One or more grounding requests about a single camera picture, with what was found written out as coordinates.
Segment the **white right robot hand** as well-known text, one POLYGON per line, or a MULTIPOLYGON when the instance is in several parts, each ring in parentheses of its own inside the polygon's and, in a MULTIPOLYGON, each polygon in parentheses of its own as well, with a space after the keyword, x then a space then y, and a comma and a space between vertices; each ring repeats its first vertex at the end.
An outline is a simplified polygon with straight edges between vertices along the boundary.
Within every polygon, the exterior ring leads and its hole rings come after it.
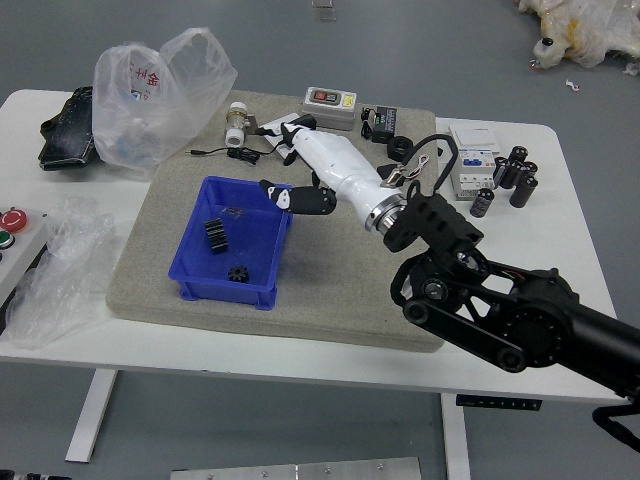
POLYGON ((282 138, 315 175, 315 183, 306 187, 287 189, 267 180, 259 182, 269 199, 286 212, 329 215, 339 200, 347 201, 366 230, 386 234, 406 205, 401 190, 386 185, 344 136, 311 129, 300 119, 293 123, 271 122, 256 133, 282 138))

